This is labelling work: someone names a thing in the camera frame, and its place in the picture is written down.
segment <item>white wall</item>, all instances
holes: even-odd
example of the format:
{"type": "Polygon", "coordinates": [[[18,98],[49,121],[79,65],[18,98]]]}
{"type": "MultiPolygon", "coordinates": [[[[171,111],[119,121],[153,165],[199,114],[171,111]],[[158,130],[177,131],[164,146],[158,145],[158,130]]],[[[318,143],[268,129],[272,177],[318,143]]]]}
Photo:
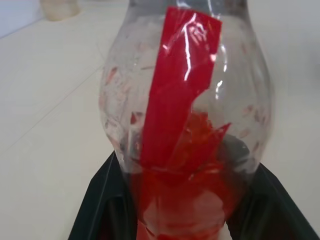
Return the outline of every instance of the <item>white wall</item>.
{"type": "Polygon", "coordinates": [[[42,18],[39,0],[1,0],[0,38],[42,18]]]}

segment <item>white floor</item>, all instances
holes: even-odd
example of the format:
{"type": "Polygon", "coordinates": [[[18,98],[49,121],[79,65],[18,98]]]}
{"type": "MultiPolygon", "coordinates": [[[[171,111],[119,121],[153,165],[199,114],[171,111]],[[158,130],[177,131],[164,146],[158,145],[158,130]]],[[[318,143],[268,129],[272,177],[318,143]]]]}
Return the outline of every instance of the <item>white floor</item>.
{"type": "MultiPolygon", "coordinates": [[[[320,6],[307,1],[249,3],[276,93],[263,163],[320,234],[320,6]]],[[[68,238],[91,177],[113,150],[98,88],[126,7],[87,4],[76,17],[0,39],[0,239],[68,238]]]]}

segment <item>beige object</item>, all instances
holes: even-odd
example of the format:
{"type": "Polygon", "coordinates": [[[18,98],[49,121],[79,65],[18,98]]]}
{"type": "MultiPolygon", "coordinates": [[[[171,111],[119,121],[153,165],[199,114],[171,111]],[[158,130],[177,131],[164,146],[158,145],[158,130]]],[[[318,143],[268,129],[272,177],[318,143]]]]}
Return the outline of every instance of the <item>beige object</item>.
{"type": "Polygon", "coordinates": [[[50,21],[61,21],[80,13],[78,0],[40,0],[40,4],[50,21]]]}

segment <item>floor tile grout line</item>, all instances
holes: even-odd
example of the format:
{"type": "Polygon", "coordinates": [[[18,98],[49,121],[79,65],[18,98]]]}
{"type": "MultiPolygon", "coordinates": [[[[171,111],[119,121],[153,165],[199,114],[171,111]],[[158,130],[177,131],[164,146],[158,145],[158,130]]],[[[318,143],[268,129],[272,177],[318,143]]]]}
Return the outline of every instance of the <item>floor tile grout line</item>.
{"type": "Polygon", "coordinates": [[[0,153],[0,158],[4,155],[9,149],[11,149],[17,142],[19,142],[25,135],[27,135],[36,125],[38,125],[46,116],[48,116],[51,112],[53,112],[65,99],[67,99],[72,93],[74,93],[81,85],[83,85],[89,78],[91,78],[99,69],[101,69],[101,65],[97,67],[93,72],[82,82],[79,83],[68,95],[61,99],[50,111],[48,111],[41,119],[39,119],[30,129],[28,129],[24,134],[22,134],[16,141],[14,141],[11,145],[9,145],[2,153],[0,153]]]}

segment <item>red plastic film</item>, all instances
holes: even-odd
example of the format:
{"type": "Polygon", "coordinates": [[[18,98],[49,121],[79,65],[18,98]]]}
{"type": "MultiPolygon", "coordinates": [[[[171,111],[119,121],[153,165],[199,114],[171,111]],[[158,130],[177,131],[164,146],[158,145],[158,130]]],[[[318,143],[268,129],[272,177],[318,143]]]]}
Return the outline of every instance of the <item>red plastic film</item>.
{"type": "Polygon", "coordinates": [[[192,9],[168,8],[142,134],[143,167],[167,166],[192,102],[210,86],[221,26],[192,9]]]}

